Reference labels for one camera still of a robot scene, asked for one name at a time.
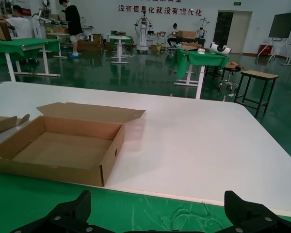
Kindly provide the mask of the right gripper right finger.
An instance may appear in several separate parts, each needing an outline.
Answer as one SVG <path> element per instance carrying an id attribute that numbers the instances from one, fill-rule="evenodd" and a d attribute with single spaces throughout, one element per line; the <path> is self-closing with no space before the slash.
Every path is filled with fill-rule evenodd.
<path id="1" fill-rule="evenodd" d="M 244 201 L 233 191 L 224 195 L 226 217 L 232 226 L 221 233 L 291 233 L 291 222 L 259 203 Z"/>

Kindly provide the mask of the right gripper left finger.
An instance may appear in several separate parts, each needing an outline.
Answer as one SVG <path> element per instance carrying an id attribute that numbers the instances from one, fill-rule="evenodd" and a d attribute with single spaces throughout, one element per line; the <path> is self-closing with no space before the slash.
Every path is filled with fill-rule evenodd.
<path id="1" fill-rule="evenodd" d="M 84 190 L 75 200 L 59 203 L 45 217 L 12 230 L 13 233 L 109 233 L 91 225 L 91 192 Z"/>

